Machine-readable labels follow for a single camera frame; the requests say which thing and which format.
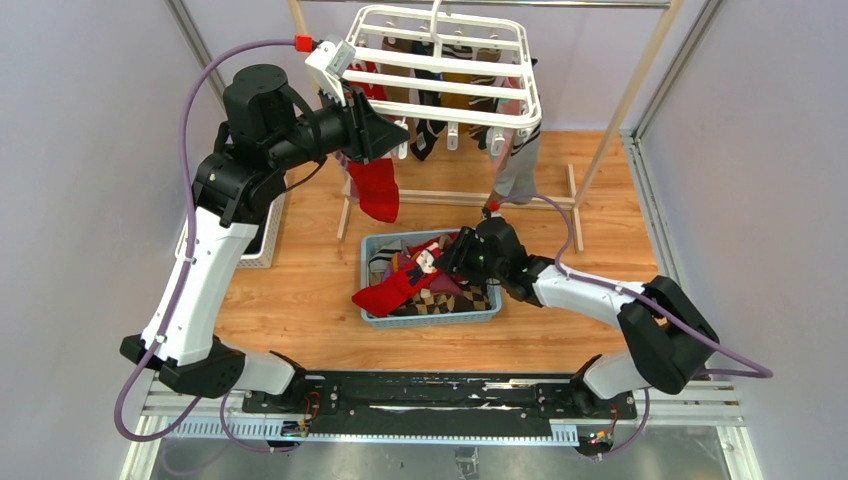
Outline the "red beige christmas sock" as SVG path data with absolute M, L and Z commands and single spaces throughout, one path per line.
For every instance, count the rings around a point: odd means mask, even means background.
M 372 219 L 394 223 L 400 194 L 392 159 L 383 157 L 367 164 L 351 162 L 348 172 L 358 192 L 360 209 Z

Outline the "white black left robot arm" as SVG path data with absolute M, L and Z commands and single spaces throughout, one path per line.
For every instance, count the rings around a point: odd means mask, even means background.
M 124 338 L 120 351 L 156 370 L 175 392 L 218 398 L 233 389 L 262 391 L 291 413 L 307 398 L 302 368 L 221 341 L 215 324 L 223 297 L 272 203 L 285 193 L 288 170 L 338 151 L 375 160 L 409 135 L 356 86 L 344 85 L 340 101 L 324 99 L 311 109 L 274 65 L 240 70 L 223 101 L 227 118 L 191 186 L 195 229 L 156 314 L 141 333 Z

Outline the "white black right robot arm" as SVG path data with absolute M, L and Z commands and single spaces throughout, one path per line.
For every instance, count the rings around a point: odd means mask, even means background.
M 528 253 L 501 218 L 462 228 L 434 264 L 467 280 L 494 280 L 517 301 L 574 311 L 621 331 L 624 350 L 592 357 L 569 381 L 571 402 L 584 416 L 599 415 L 613 397 L 628 391 L 653 387 L 680 393 L 719 343 L 674 280 L 616 282 L 570 269 Z

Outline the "white plastic sock hanger frame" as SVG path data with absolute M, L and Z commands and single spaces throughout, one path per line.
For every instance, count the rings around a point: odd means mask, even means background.
M 357 46 L 357 61 L 372 62 L 378 66 L 403 67 L 412 71 L 423 70 L 433 74 L 490 74 L 501 79 L 518 81 L 516 87 L 476 86 L 415 76 L 346 71 L 343 78 L 351 83 L 403 88 L 408 91 L 432 90 L 440 94 L 488 96 L 496 100 L 514 100 L 519 103 L 518 113 L 501 114 L 372 100 L 370 104 L 381 114 L 514 130 L 532 130 L 541 122 L 542 107 L 534 78 L 527 31 L 515 21 L 446 13 L 441 10 L 439 1 L 433 2 L 428 10 L 372 4 L 356 13 L 347 41 L 355 45 L 365 36 L 421 41 L 431 44 L 433 53 L 416 55 Z M 502 51 L 501 61 L 490 63 L 452 58 L 445 55 L 448 45 L 498 49 Z

